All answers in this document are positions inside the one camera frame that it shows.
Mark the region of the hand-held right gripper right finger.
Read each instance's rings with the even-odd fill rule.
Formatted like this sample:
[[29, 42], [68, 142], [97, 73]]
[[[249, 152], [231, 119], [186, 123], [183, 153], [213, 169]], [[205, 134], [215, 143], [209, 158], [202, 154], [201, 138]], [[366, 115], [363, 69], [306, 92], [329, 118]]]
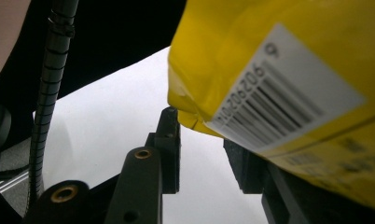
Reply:
[[264, 189], [261, 177], [265, 162], [256, 154], [228, 139], [224, 140], [223, 148], [240, 190], [244, 194], [261, 194]]

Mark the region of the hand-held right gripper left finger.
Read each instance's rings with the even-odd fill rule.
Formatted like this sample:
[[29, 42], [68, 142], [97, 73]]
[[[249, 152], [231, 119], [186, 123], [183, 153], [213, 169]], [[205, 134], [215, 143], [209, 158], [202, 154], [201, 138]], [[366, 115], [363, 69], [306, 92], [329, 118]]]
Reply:
[[162, 170], [162, 193], [175, 194], [180, 187], [180, 124], [178, 111], [166, 107], [161, 111], [157, 130], [146, 139], [146, 147], [154, 147], [160, 152]]

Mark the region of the yellow green spout pouch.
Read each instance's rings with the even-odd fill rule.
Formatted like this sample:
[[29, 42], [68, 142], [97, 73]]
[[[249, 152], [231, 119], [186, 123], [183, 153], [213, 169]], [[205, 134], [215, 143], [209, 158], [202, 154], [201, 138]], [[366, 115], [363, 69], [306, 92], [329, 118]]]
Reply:
[[375, 209], [375, 0], [187, 0], [179, 122]]

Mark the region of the metal floor rail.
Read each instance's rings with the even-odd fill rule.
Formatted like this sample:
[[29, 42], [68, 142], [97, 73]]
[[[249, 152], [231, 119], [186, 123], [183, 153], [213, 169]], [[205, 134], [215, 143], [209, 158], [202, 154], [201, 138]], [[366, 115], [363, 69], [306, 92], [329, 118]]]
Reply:
[[0, 194], [18, 186], [29, 178], [26, 168], [0, 171]]

